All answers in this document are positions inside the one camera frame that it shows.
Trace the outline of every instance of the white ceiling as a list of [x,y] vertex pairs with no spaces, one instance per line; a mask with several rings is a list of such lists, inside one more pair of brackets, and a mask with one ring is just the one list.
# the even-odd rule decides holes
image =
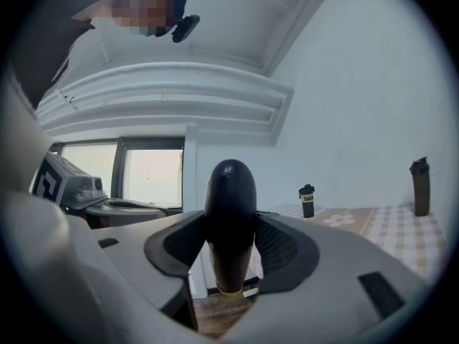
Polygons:
[[186,14],[200,15],[201,23],[180,44],[170,34],[142,37],[111,19],[95,19],[96,30],[77,40],[58,86],[142,62],[202,62],[270,76],[322,1],[187,0]]

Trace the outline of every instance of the water bottle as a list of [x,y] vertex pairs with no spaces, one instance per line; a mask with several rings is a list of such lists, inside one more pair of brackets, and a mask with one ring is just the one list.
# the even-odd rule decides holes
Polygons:
[[430,174],[427,157],[414,161],[410,167],[415,188],[415,216],[426,216],[430,209]]
[[311,218],[314,216],[314,186],[310,184],[300,189],[300,199],[303,204],[303,215],[305,218]]

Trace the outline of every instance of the black bottle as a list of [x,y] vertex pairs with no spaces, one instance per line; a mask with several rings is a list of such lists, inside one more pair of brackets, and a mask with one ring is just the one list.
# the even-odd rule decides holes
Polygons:
[[257,192],[249,168],[236,160],[215,167],[207,185],[204,215],[217,288],[242,291],[255,238]]
[[314,186],[308,184],[298,192],[300,194],[301,203],[303,204],[303,215],[305,218],[314,216],[314,191]]
[[421,158],[410,167],[415,189],[415,216],[426,216],[430,209],[430,167],[427,157]]

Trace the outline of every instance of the window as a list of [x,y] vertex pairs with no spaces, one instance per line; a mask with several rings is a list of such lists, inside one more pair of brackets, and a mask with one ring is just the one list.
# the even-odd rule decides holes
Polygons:
[[183,150],[127,150],[123,198],[181,208]]
[[116,143],[66,145],[62,157],[91,176],[102,179],[105,194],[110,195]]

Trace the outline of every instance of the checkered tablecloth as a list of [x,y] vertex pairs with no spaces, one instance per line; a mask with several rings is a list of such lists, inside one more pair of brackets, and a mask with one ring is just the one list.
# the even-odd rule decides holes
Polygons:
[[[344,210],[346,210],[346,216],[351,218],[363,209]],[[340,224],[339,221],[333,223],[333,219],[321,220],[321,215],[336,214],[339,216],[340,213],[343,214],[343,209],[316,208],[314,218],[307,220],[303,218],[301,205],[283,204],[267,211],[302,219],[305,222],[323,223],[323,225],[331,228],[344,229],[347,226]],[[408,205],[365,209],[365,212],[368,219],[362,228],[353,230],[353,232],[377,244],[416,272],[426,282],[433,282],[443,268],[446,258],[445,240],[435,217],[432,214],[417,217],[413,214],[412,207]],[[252,269],[256,269],[255,265],[261,263],[258,259],[258,256],[254,256],[251,264]]]

